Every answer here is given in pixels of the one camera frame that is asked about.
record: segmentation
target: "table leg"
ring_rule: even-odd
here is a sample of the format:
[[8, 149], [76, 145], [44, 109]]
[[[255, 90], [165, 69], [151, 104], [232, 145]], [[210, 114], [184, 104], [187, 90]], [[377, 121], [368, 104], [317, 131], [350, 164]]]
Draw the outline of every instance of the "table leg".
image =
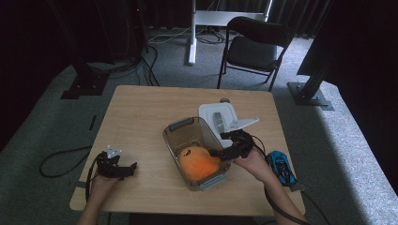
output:
[[196, 13], [196, 0], [192, 0], [192, 15], [191, 15], [191, 47], [190, 47], [190, 59], [189, 64], [195, 64], [196, 58], [196, 24], [195, 24], [195, 13]]

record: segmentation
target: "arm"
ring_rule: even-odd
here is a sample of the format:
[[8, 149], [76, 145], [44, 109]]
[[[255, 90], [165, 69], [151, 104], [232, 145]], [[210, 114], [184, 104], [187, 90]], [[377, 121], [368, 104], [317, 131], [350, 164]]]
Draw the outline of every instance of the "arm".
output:
[[[243, 167], [251, 173], [255, 179], [261, 181], [267, 190], [269, 197], [281, 208], [285, 213], [306, 221], [305, 217], [300, 213], [294, 203], [290, 200], [278, 178], [272, 169], [267, 165], [263, 155], [254, 147], [246, 158], [236, 158], [234, 161], [238, 166]], [[278, 224], [297, 224], [290, 219], [282, 216], [274, 210], [275, 219]]]
[[93, 179], [90, 197], [79, 218], [78, 225], [95, 225], [100, 215], [100, 209], [106, 197], [111, 193], [114, 185], [120, 178], [107, 178], [97, 175]]

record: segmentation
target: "chair seat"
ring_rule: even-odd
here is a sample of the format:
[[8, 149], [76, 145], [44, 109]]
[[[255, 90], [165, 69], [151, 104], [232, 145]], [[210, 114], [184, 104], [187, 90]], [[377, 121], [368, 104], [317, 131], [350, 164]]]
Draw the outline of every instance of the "chair seat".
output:
[[232, 65], [263, 71], [276, 68], [276, 60], [277, 47], [275, 45], [258, 43], [245, 37], [235, 37], [232, 40], [227, 56], [227, 62]]

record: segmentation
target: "gray carpet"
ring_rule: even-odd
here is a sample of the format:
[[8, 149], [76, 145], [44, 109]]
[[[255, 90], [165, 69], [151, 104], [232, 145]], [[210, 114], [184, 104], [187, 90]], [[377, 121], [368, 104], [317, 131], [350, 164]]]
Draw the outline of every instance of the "gray carpet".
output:
[[[311, 43], [302, 38], [293, 40], [272, 90], [298, 180], [308, 187], [306, 193], [331, 224], [398, 224], [398, 198], [337, 87], [326, 82], [321, 86], [335, 111], [297, 106], [290, 94], [286, 83], [308, 79], [296, 73]], [[216, 87], [223, 45], [198, 42], [196, 64], [192, 67], [187, 65], [189, 41], [185, 38], [151, 45], [159, 54], [153, 71], [160, 85]], [[149, 49], [144, 58], [151, 64], [154, 50]], [[38, 166], [51, 153], [91, 145], [115, 88], [120, 84], [147, 85], [147, 74], [145, 64], [140, 63], [133, 70], [113, 73], [102, 96], [76, 100], [60, 99], [76, 76], [73, 68], [67, 67], [54, 78], [0, 155], [0, 224], [76, 223], [80, 212], [70, 210], [69, 200], [84, 164], [54, 179], [42, 177]], [[230, 70], [222, 79], [222, 88], [267, 90], [263, 79]], [[92, 127], [93, 116], [97, 120]], [[44, 170], [61, 173], [88, 151], [54, 158]], [[312, 224], [326, 224], [314, 204], [305, 197], [303, 200], [307, 219]], [[101, 215], [99, 224], [106, 224], [106, 216]], [[111, 224], [128, 222], [128, 214], [118, 213], [113, 214]]]

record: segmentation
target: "black stand base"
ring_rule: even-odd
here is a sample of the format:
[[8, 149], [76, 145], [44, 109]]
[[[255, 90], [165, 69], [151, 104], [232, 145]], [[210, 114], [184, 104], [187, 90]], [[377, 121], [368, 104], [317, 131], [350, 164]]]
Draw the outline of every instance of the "black stand base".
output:
[[100, 96], [102, 95], [109, 75], [108, 73], [96, 74], [96, 79], [89, 86], [80, 86], [79, 76], [77, 76], [70, 89], [64, 91], [61, 99], [79, 99], [79, 96]]
[[334, 111], [333, 106], [330, 101], [326, 100], [323, 96], [321, 90], [317, 90], [315, 95], [310, 99], [301, 97], [299, 94], [302, 88], [304, 87], [305, 82], [288, 82], [287, 86], [289, 87], [293, 98], [296, 101], [297, 105], [306, 105], [306, 106], [320, 106], [323, 111]]

